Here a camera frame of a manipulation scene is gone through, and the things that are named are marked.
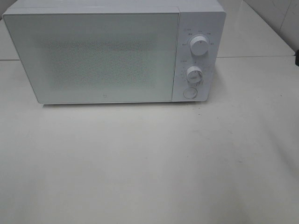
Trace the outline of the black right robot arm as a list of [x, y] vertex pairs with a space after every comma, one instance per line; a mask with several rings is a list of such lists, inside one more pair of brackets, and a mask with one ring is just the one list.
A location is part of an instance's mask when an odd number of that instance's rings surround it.
[[299, 50], [297, 50], [295, 54], [295, 64], [299, 66]]

